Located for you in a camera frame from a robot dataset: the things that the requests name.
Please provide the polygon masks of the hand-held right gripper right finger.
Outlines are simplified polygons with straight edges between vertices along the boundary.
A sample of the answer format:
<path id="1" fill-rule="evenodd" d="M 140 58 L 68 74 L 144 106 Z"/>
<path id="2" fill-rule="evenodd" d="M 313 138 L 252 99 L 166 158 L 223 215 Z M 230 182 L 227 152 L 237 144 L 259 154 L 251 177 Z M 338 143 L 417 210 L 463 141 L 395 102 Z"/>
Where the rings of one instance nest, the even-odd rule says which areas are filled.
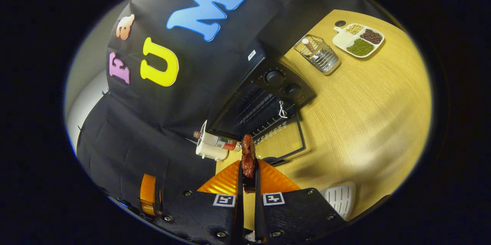
<path id="1" fill-rule="evenodd" d="M 316 188 L 299 188 L 267 162 L 255 162 L 256 240 L 263 245 L 310 245 L 346 227 Z"/>

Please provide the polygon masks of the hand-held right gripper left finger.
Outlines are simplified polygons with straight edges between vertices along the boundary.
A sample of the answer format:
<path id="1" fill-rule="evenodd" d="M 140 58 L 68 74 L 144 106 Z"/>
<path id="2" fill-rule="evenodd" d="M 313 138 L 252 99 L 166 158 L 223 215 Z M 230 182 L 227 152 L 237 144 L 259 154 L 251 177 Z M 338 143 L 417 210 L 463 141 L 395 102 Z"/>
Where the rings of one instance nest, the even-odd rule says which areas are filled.
<path id="1" fill-rule="evenodd" d="M 244 244 L 242 163 L 235 161 L 204 188 L 181 189 L 163 202 L 159 227 L 194 245 Z"/>

